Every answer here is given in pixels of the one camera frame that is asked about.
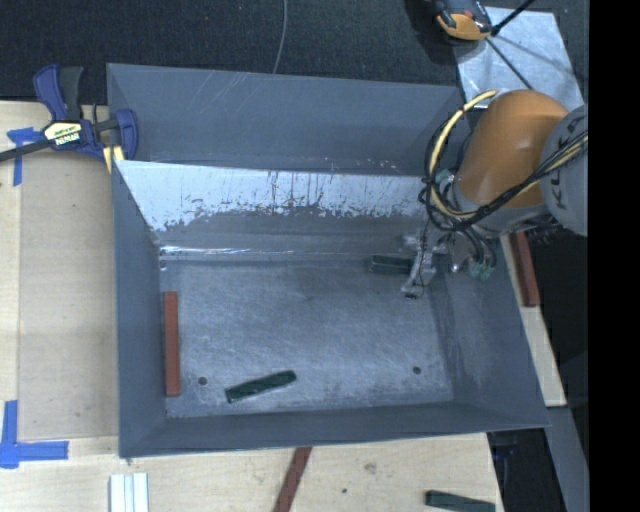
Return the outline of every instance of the blue tape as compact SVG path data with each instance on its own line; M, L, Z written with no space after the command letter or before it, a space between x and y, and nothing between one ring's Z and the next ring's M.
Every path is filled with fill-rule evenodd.
M7 137L13 142L16 147L20 147L23 144L30 142L38 142L44 140L44 135L38 130L34 130L32 127L19 128L17 130L9 130ZM22 157L17 157L13 164L13 186L16 187L22 183Z
M67 460L69 441L18 443L18 401L4 404L2 441L0 442L0 468L16 469L21 462L34 460Z

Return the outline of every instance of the brown stick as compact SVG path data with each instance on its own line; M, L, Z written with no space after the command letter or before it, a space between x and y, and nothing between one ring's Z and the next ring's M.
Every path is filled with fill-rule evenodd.
M516 265L516 275L520 284L522 304L526 307L540 305L540 291L536 280L531 248L527 235L520 231L509 236L513 260Z
M178 293L164 292L164 386L167 396L180 394L178 346Z
M293 498L296 496L298 485L300 484L300 480L302 480L302 473L304 473L304 468L307 466L310 455L310 446L296 448L273 512L289 512L289 510L291 510Z

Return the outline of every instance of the bin floor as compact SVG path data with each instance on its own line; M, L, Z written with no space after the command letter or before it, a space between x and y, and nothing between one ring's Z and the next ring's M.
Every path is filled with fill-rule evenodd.
M452 400L429 299L406 299L404 277L360 262L169 262L182 392L166 399L168 416ZM225 388L283 370L297 380L227 403Z

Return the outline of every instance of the black floor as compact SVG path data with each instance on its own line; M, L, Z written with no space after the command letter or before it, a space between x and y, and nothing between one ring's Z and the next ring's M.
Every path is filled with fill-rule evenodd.
M520 1L485 5L515 8ZM530 8L555 15L588 102L589 0L539 0ZM86 68L80 101L89 104L106 104L107 62L272 72L284 13L282 0L3 2L0 98L34 99L33 74L50 63ZM289 0L286 14L278 73L458 83L453 50L422 0ZM561 370L587 348L586 253L586 240L576 237L533 247ZM588 401L573 412L588 457ZM563 511L543 432L514 435L507 512Z

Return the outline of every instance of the wooden table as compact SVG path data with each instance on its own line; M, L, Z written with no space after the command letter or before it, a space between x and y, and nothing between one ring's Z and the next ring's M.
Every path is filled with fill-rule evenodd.
M0 102L0 150L13 147L7 130L48 120L38 103ZM106 511L110 475L146 472L152 512L270 511L292 449L117 456L108 176L48 150L23 165L14 187L13 162L0 164L0 401L24 405L19 439L70 438L69 460L0 470L0 510ZM545 402L565 405L540 309L521 313ZM430 489L504 510L486 435L314 448L292 510L425 511Z

